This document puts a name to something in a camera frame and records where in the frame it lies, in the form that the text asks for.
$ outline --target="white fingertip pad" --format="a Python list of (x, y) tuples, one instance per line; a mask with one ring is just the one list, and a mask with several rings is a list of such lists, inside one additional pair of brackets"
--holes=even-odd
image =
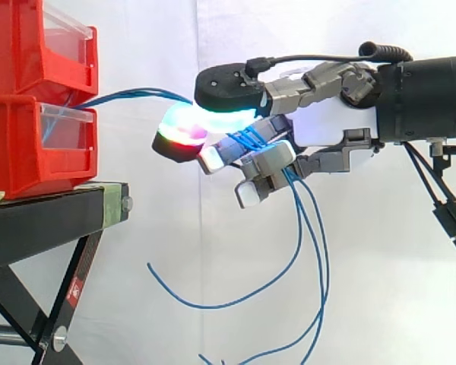
[(213, 146), (203, 148), (198, 155), (198, 161), (206, 174), (216, 173), (218, 170), (225, 167), (225, 163), (221, 160), (221, 156), (217, 149)]
[(252, 181), (241, 182), (235, 188), (235, 193), (242, 209), (253, 207), (261, 202), (260, 195)]

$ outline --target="clear plastic window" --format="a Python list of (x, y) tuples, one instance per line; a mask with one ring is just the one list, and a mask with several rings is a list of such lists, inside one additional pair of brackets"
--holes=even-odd
[(83, 65), (87, 63), (87, 41), (93, 31), (53, 6), (43, 3), (46, 47)]
[(88, 138), (92, 113), (41, 103), (40, 121), (44, 148), (87, 150), (92, 147)]

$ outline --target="glowing led light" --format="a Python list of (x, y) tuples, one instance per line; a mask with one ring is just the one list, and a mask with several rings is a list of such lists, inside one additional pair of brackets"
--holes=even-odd
[(177, 103), (167, 110), (159, 125), (159, 133), (186, 146), (199, 146), (206, 142), (207, 137), (207, 131), (196, 122), (192, 105), (187, 103)]
[(198, 105), (177, 103), (166, 113), (163, 123), (188, 129), (192, 125), (210, 133), (234, 133), (253, 124), (255, 110), (240, 110), (233, 113), (215, 113)]

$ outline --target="warning sticker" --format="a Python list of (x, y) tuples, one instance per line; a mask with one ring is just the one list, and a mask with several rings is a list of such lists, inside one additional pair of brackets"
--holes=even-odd
[(66, 296), (66, 300), (71, 304), (73, 309), (76, 309), (78, 306), (79, 298), (81, 296), (81, 292), (83, 291), (84, 282), (79, 280), (78, 277), (74, 277), (71, 285), (69, 286), (68, 295)]

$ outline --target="coiled black cable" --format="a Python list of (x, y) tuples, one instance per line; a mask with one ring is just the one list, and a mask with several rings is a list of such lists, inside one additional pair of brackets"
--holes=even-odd
[(332, 62), (375, 62), (399, 63), (413, 61), (408, 51), (396, 46), (384, 46), (373, 42), (364, 42), (359, 47), (359, 56), (329, 56), (329, 55), (292, 55), (283, 57), (258, 57), (250, 59), (245, 64), (245, 73), (250, 78), (257, 78), (258, 74), (270, 70), (275, 65), (293, 61), (332, 61)]
[(413, 57), (408, 51), (396, 46), (386, 46), (373, 42), (364, 42), (358, 54), (362, 57), (369, 57), (371, 62), (399, 63), (413, 61)]

